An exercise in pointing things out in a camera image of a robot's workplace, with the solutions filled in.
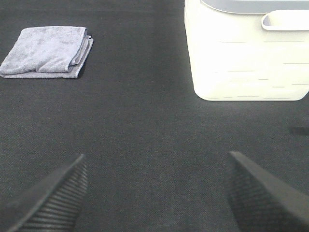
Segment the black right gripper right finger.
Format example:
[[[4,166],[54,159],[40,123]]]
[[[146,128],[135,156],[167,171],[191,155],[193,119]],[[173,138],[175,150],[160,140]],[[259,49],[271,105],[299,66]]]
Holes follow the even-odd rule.
[[[307,232],[309,197],[240,152],[229,153],[227,201],[241,232]]]

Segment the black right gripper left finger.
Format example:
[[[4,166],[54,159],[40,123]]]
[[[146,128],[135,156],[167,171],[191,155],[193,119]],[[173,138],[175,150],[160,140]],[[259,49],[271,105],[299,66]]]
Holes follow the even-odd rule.
[[[0,230],[71,232],[81,212],[87,188],[85,155],[76,155],[1,207]]]

